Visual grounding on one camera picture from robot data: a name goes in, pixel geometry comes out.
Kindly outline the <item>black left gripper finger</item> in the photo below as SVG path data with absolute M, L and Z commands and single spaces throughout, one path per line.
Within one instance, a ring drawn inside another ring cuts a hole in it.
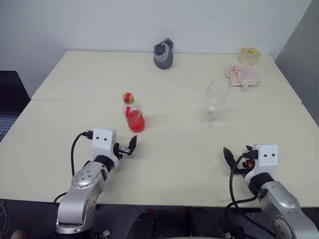
M 132 137 L 132 139 L 129 142 L 128 155 L 131 155 L 133 153 L 133 151 L 136 148 L 136 145 L 137 145 L 137 136 L 135 135 L 134 137 Z

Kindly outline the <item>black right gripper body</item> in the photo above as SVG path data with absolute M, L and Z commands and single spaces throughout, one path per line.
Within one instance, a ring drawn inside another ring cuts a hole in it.
M 257 154 L 242 154 L 237 160 L 240 162 L 243 158 L 245 160 L 242 162 L 243 168 L 238 168 L 238 164 L 234 169 L 234 174 L 240 174 L 245 176 L 255 167 L 255 160 L 257 159 Z

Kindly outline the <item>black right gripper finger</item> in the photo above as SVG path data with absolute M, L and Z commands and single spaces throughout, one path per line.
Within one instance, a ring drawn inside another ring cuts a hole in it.
M 234 155 L 232 154 L 230 149 L 223 147 L 223 154 L 224 154 L 224 158 L 225 158 L 227 164 L 230 167 L 233 167 L 233 165 L 236 163 L 236 161 L 235 161 Z

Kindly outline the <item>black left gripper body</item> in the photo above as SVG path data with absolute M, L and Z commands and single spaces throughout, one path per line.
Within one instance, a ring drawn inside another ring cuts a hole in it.
M 118 160 L 123 158 L 123 154 L 131 155 L 131 149 L 120 147 L 119 143 L 115 143 L 113 146 L 113 153 L 117 157 Z

